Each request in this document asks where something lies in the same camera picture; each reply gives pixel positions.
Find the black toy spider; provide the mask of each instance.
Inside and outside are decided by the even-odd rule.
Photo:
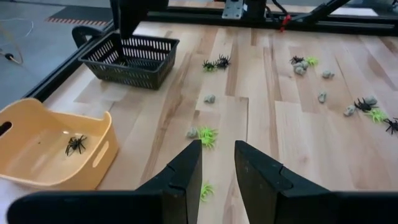
[[[360,109],[363,112],[368,112],[370,110],[372,110],[373,108],[377,108],[377,106],[372,106],[369,105],[365,102],[365,99],[362,98],[363,102],[361,102],[361,100],[358,98],[358,104],[356,104],[356,102],[354,102],[354,105],[356,108]]]
[[[217,68],[222,68],[226,69],[230,64],[230,57],[229,56],[224,56],[224,55],[219,55],[218,60],[217,60]]]
[[[67,150],[65,151],[67,156],[69,156],[69,151],[70,151],[69,149],[72,149],[74,151],[79,148],[79,153],[81,154],[81,147],[83,147],[83,149],[86,149],[86,147],[82,143],[84,140],[86,140],[86,138],[87,137],[84,135],[80,136],[80,138],[76,138],[76,137],[70,138],[69,142],[68,142]]]
[[[386,131],[388,131],[389,129],[391,129],[391,134],[394,133],[394,131],[398,131],[398,121],[397,118],[394,118],[394,122],[391,121],[390,119],[384,119],[383,121],[386,122],[387,124],[389,124],[390,126],[386,129]]]
[[[292,65],[294,65],[295,63],[302,62],[302,61],[304,61],[304,58],[300,58],[298,56],[294,56],[292,59],[290,59],[290,63]]]
[[[209,62],[208,60],[205,60],[202,66],[206,72],[212,72],[216,69],[216,63]]]

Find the red cable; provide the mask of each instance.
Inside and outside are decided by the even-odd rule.
[[[283,32],[285,31],[285,26],[287,25],[287,23],[292,20],[292,17],[290,15],[287,15],[285,17],[285,19],[282,21],[282,27],[280,27],[280,31]]]

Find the wire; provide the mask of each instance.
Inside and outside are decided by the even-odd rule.
[[[0,22],[9,22],[9,21],[29,21],[30,22],[30,29],[29,29],[29,31],[25,34],[25,35],[23,35],[22,37],[18,37],[18,38],[16,38],[15,40],[19,40],[19,39],[22,39],[22,38],[25,38],[25,37],[27,37],[32,31],[33,31],[33,28],[34,28],[34,23],[33,23],[33,21],[32,20],[30,20],[30,19],[23,19],[23,18],[12,18],[12,19],[0,19]],[[8,43],[5,43],[5,44],[0,44],[0,47],[3,47],[3,46],[7,46],[7,45],[9,45],[9,44],[11,44],[12,42],[8,42]]]
[[[277,0],[272,0],[272,2],[285,14],[285,16],[289,15],[289,13],[286,11],[286,9],[281,6]]]
[[[16,39],[14,39],[14,37],[12,36],[11,33],[9,33],[8,31],[6,31],[3,26],[0,23],[0,31],[4,34],[4,36],[6,36],[6,38],[8,39],[8,41],[10,42],[10,44],[14,44],[15,48],[17,49],[17,52],[19,54],[19,58],[21,59],[21,61],[18,61],[14,58],[14,56],[10,53],[4,53],[2,51],[2,49],[0,49],[0,54],[5,56],[8,60],[11,60],[19,65],[22,65],[24,63],[24,58],[22,56],[21,50],[16,42]]]

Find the bin handle hole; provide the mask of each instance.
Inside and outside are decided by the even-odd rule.
[[[10,130],[10,128],[12,127],[12,123],[9,121],[4,122],[1,126],[0,126],[0,137],[5,134],[8,130]]]
[[[105,152],[108,150],[109,148],[109,142],[106,141],[102,148],[99,150],[99,152],[97,153],[97,156],[95,157],[94,161],[93,161],[93,168],[95,168],[101,161],[102,157],[104,157]]]

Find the green toy insect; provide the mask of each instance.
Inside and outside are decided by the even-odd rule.
[[[377,108],[373,108],[372,110],[366,112],[365,115],[371,116],[374,123],[380,123],[387,119],[387,115]]]
[[[207,148],[213,148],[214,142],[216,141],[217,130],[202,127],[198,129],[198,137],[201,140],[202,145]]]
[[[207,195],[209,194],[214,194],[213,186],[210,185],[209,183],[206,183],[203,185],[203,187],[200,190],[200,200],[202,202],[207,202]]]
[[[318,65],[318,62],[319,62],[316,57],[307,57],[305,59],[305,61],[311,66],[316,66],[316,65]]]
[[[217,65],[214,62],[209,62],[208,60],[205,60],[203,62],[203,70],[205,72],[215,72],[217,70]]]
[[[217,130],[207,128],[207,127],[202,127],[202,128],[199,128],[198,135],[199,135],[199,138],[207,138],[207,137],[213,138],[217,135]]]

